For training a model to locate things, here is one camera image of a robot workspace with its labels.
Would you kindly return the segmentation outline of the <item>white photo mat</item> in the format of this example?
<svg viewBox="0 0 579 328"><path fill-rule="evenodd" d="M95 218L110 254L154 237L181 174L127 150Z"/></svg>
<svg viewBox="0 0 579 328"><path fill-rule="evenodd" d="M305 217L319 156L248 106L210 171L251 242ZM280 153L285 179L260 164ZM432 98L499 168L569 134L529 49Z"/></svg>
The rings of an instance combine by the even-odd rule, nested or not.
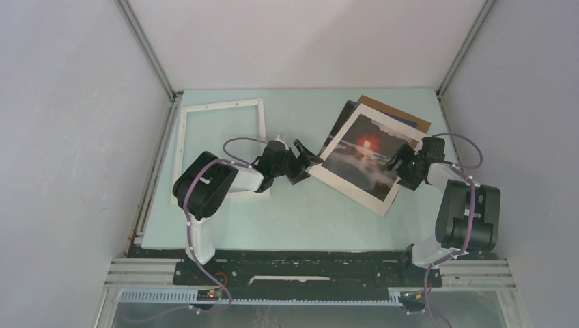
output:
<svg viewBox="0 0 579 328"><path fill-rule="evenodd" d="M349 118L344 122L343 126L344 125L349 126L351 124L352 120L354 119L354 115L358 112L362 112L364 110L363 109L364 106L366 106L366 105L359 105L353 111L353 113L349 116ZM371 118L373 118L375 120L379 120L380 116L378 114L376 114L375 112L376 112L376 110L373 109L373 111L370 112L368 115L371 116ZM389 115L384 120L387 123L391 123L391 124L395 124L396 121L398 121L398 120L390 117ZM413 138L419 142L417 144L417 146L415 148L413 148L414 150L417 150L417 148L420 148L422 146L422 138L427 136L426 133L423 133L415 128L413 128L412 130L409 129L409 130L405 131L404 134L410 136L411 138ZM334 146L336 143L337 143L337 140L335 139L333 141L330 141L328 145ZM324 151L320 155L320 158L322 158L323 160L326 158L328 152L330 151L330 149L327 146L324 148ZM394 187L392 188L391 193L388 195L387 199L385 201L381 202L380 200L377 200L377 199L371 197L370 195L368 195L364 191L361 191L360 193L355 192L353 189L353 186L347 186L346 182L340 182L338 186L333 185L332 179L335 178L336 176L334 174L326 171L324 168L321 167L321 165L316 165L316 166L311 167L309 169L309 173L313 177L315 177L315 178L319 179L320 181L326 183L327 185L335 188L336 190L338 190L342 194L352 198L354 201L362 204L366 208L368 208L368 209L372 210L373 212L375 212L379 215L382 215L382 216L384 216L386 214L386 212L388 211L388 209L390 208L390 206L394 202L394 200L395 200L395 198L396 198L396 196L401 188L401 185L397 184L397 182L399 180L399 177L398 177L398 179L396 180Z"/></svg>

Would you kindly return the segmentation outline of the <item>sunset landscape photo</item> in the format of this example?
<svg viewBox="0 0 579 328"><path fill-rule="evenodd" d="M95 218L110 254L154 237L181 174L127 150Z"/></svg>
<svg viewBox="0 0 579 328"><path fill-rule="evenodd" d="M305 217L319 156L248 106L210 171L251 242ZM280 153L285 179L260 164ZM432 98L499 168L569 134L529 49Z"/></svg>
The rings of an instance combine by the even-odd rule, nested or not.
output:
<svg viewBox="0 0 579 328"><path fill-rule="evenodd" d="M412 130L403 122L387 123L388 116L376 111L379 120L368 114L373 109L364 106L362 112L354 115L349 126L342 126L330 137L330 141L337 140L330 149L321 167L334 174L332 184L338 186L346 182L353 186L355 192L364 191L371 197L385 201L391 193L396 180L395 171L388 171L384 166L395 156L402 146L415 148L417 140L405 135Z"/></svg>

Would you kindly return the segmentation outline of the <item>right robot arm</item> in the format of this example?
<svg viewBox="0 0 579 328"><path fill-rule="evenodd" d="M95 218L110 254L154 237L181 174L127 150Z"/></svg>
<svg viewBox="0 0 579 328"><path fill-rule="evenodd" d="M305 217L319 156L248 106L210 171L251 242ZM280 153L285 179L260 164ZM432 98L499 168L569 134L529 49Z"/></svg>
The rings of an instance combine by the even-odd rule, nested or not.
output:
<svg viewBox="0 0 579 328"><path fill-rule="evenodd" d="M407 286L423 279L424 268L437 268L473 251L491 251L498 241L500 189L476 182L463 165L445 159L444 149L444 134L424 137L419 150L404 144L382 166L396 172L404 188L429 185L442 194L433 236L411 245L411 259L397 267L398 279Z"/></svg>

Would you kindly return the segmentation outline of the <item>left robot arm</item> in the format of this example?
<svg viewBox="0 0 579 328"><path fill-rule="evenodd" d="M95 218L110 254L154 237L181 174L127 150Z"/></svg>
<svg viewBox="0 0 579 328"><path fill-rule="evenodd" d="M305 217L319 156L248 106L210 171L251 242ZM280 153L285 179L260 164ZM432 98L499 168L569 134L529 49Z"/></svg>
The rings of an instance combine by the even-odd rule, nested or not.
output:
<svg viewBox="0 0 579 328"><path fill-rule="evenodd" d="M292 185L310 177L309 170L324 161L298 139L292 146L282 137L265 142L262 154L248 162L230 154L226 159L205 151L177 178L172 194L186 218L186 254L194 262L189 275L198 284L209 284L216 267L210 218L225 198L233 194L261 194L276 178L285 176Z"/></svg>

